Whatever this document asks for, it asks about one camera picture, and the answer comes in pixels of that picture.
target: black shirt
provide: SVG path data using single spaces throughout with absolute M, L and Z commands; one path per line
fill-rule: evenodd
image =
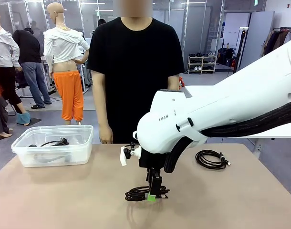
M 90 44 L 87 68 L 105 75 L 106 109 L 114 143 L 130 143 L 155 93 L 184 71 L 175 30 L 155 19 L 142 31 L 117 18 L 100 25 Z
M 42 62 L 40 55 L 40 43 L 30 32 L 25 30 L 16 30 L 13 34 L 13 39 L 20 48 L 19 63 Z

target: mannequin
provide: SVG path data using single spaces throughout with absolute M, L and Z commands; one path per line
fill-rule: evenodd
M 15 107 L 17 112 L 16 123 L 29 125 L 30 114 L 23 107 L 21 99 L 15 92 L 15 71 L 22 71 L 19 59 L 19 47 L 13 40 L 10 33 L 6 32 L 0 24 L 0 85 L 4 92 L 3 97 L 9 99 L 10 104 Z
M 62 118 L 65 124 L 70 125 L 74 118 L 77 125 L 80 125 L 83 119 L 83 92 L 76 64 L 82 64 L 88 59 L 89 45 L 79 32 L 66 26 L 62 4 L 51 3 L 47 11 L 56 25 L 55 28 L 44 32 L 44 55 L 49 65 L 49 75 L 54 78 L 62 98 Z M 78 45 L 86 50 L 81 60 L 75 60 L 79 56 Z

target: clear plastic bin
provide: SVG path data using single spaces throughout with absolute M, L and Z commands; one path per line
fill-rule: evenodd
M 80 165 L 88 162 L 92 151 L 94 128 L 91 125 L 41 126 L 26 130 L 11 148 L 24 167 Z M 66 138 L 68 146 L 40 147 Z

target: white robotic arm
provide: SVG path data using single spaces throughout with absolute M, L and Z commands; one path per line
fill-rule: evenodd
M 158 91 L 133 137 L 140 154 L 170 153 L 179 141 L 247 136 L 291 122 L 291 41 L 214 85 L 202 97 Z

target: mannequin's bare waist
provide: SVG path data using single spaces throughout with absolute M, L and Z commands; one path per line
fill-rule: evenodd
M 77 65 L 73 60 L 53 64 L 53 71 L 56 73 L 76 71 L 76 70 L 77 70 Z

